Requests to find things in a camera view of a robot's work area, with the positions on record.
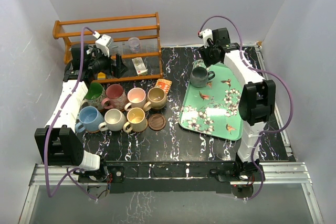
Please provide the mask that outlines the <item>grey mug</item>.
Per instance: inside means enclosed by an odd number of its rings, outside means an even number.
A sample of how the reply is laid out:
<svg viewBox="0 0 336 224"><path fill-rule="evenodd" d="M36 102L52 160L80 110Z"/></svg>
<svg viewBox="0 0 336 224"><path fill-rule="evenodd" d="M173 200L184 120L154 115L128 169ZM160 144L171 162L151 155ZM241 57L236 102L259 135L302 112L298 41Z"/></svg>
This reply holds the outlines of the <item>grey mug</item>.
<svg viewBox="0 0 336 224"><path fill-rule="evenodd" d="M190 83L196 88L202 88L205 87L214 77L214 71L207 71L204 67L195 67L190 75Z"/></svg>

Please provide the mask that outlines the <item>maroon mug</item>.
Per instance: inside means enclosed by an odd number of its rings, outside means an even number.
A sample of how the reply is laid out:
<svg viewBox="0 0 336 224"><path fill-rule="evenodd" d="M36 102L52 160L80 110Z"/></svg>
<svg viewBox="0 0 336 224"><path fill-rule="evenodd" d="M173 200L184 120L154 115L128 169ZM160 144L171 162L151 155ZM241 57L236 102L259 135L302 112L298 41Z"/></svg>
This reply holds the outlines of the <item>maroon mug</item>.
<svg viewBox="0 0 336 224"><path fill-rule="evenodd" d="M104 109L124 110L128 99L124 88L120 84L112 84L106 89L106 97L101 101Z"/></svg>

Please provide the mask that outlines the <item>pink mug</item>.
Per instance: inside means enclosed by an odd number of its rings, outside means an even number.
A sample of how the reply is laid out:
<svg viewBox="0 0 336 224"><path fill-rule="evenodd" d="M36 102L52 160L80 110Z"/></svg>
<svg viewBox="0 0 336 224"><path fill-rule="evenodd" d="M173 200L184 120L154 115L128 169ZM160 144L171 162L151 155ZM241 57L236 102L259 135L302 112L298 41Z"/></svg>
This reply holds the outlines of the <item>pink mug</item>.
<svg viewBox="0 0 336 224"><path fill-rule="evenodd" d="M128 103L124 106L126 111L132 108L143 108L146 104L146 92L142 88L133 88L128 94Z"/></svg>

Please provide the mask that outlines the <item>wooden shelf rack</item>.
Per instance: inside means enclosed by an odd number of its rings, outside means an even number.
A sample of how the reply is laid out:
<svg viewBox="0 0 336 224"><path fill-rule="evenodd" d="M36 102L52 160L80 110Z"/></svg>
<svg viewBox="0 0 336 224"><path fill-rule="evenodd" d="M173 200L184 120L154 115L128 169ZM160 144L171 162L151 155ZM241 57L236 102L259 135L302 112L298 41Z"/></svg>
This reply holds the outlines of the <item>wooden shelf rack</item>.
<svg viewBox="0 0 336 224"><path fill-rule="evenodd" d="M55 21L52 36L65 43L64 62L72 60L71 46L84 42L93 46L101 40L102 51L116 62L121 56L128 71L120 78L107 74L100 83L159 79L163 77L160 18L152 14Z"/></svg>

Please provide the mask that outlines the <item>green mug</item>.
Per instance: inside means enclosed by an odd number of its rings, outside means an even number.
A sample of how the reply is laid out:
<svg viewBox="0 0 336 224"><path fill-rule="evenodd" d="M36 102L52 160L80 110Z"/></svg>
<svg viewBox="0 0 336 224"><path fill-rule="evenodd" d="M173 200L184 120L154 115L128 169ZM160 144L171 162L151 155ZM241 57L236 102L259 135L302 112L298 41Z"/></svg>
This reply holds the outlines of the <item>green mug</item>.
<svg viewBox="0 0 336 224"><path fill-rule="evenodd" d="M98 111L103 110L103 105L101 104L103 99L106 98L106 91L100 83L92 82L89 86L88 92L81 102L81 107L83 108L86 105L93 106Z"/></svg>

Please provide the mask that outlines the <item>tan brown mug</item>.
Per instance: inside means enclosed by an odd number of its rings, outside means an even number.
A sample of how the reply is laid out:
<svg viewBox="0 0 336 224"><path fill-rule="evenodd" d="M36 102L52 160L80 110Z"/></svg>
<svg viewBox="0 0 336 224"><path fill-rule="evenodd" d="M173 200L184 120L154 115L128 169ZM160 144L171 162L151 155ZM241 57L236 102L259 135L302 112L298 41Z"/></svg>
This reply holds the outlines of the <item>tan brown mug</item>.
<svg viewBox="0 0 336 224"><path fill-rule="evenodd" d="M160 87L154 87L147 94L147 103L144 105L143 110L160 110L165 107L166 103L167 95L165 91Z"/></svg>

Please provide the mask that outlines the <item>orange patterned card pack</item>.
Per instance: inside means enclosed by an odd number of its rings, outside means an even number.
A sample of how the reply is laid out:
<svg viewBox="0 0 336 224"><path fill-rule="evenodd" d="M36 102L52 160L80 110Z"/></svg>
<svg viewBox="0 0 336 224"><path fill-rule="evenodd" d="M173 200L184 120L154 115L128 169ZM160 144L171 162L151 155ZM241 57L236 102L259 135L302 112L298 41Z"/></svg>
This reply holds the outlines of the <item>orange patterned card pack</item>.
<svg viewBox="0 0 336 224"><path fill-rule="evenodd" d="M169 90L172 86L172 81L166 79L157 79L155 86L161 88L165 92L165 94L168 95Z"/></svg>

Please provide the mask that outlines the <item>white beige mug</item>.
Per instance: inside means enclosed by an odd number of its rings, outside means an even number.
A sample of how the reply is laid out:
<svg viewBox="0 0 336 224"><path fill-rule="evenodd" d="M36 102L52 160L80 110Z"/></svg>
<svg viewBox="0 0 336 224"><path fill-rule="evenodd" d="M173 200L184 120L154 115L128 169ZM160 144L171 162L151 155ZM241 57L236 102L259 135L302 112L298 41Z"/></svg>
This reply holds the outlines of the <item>white beige mug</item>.
<svg viewBox="0 0 336 224"><path fill-rule="evenodd" d="M105 113L104 122L99 124L98 129L100 131L111 130L117 132L123 129L126 121L123 112L118 109L110 109Z"/></svg>

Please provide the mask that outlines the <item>green floral tray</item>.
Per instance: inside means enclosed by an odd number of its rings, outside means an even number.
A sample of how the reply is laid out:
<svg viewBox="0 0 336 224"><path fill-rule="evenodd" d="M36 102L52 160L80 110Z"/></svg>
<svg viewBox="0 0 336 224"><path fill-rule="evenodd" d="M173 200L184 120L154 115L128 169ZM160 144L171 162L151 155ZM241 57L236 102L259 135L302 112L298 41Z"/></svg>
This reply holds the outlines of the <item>green floral tray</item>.
<svg viewBox="0 0 336 224"><path fill-rule="evenodd" d="M242 86L232 71L218 63L206 69L215 77L202 88L190 83L180 111L182 128L236 141L241 138L243 121L238 112Z"/></svg>

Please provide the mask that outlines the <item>yellow mug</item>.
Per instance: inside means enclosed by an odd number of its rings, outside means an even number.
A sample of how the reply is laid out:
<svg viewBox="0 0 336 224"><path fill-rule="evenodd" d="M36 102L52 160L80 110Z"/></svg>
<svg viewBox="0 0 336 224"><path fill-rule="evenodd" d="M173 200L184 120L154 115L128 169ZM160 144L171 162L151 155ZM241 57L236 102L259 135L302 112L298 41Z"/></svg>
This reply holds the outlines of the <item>yellow mug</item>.
<svg viewBox="0 0 336 224"><path fill-rule="evenodd" d="M145 112L141 108L132 108L127 113L127 121L123 126L123 131L126 133L142 132L148 126Z"/></svg>

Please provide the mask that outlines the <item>blue mug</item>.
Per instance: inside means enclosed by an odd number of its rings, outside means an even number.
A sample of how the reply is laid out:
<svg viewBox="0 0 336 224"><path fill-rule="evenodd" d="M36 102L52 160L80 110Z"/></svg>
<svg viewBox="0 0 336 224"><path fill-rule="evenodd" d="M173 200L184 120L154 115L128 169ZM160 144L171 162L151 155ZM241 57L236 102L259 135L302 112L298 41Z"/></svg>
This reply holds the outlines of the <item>blue mug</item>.
<svg viewBox="0 0 336 224"><path fill-rule="evenodd" d="M99 125L104 122L104 116L93 106L83 108L78 118L79 122L75 125L77 133L99 131Z"/></svg>

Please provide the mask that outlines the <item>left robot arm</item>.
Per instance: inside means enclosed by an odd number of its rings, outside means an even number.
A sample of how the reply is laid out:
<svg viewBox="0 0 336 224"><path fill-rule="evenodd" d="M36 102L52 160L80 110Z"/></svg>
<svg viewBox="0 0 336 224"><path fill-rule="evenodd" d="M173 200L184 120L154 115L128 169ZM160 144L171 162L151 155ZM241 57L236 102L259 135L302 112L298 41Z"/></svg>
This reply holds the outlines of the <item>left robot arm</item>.
<svg viewBox="0 0 336 224"><path fill-rule="evenodd" d="M107 49L87 43L74 44L70 48L74 59L65 67L62 92L56 108L43 128L34 134L44 166L70 166L90 171L96 181L108 177L108 168L102 158L84 150L76 136L82 131L96 132L102 122L102 114L93 106L84 107L87 95L93 89L94 78L100 73L120 77L127 71L122 56L112 59Z"/></svg>

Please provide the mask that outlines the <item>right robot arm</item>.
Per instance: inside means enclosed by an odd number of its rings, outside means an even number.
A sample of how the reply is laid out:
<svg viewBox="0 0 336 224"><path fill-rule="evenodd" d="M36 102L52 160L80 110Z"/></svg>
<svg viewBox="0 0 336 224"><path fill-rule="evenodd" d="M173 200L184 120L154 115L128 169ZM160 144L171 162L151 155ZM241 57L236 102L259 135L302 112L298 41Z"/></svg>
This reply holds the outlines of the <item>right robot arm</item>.
<svg viewBox="0 0 336 224"><path fill-rule="evenodd" d="M204 44L199 52L205 66L223 63L243 88L238 105L239 116L244 121L237 152L241 163L234 167L234 174L240 180L247 180L253 174L249 163L258 159L258 138L274 113L276 85L252 67L245 58L241 45L230 42L226 28L204 29L198 33L198 37Z"/></svg>

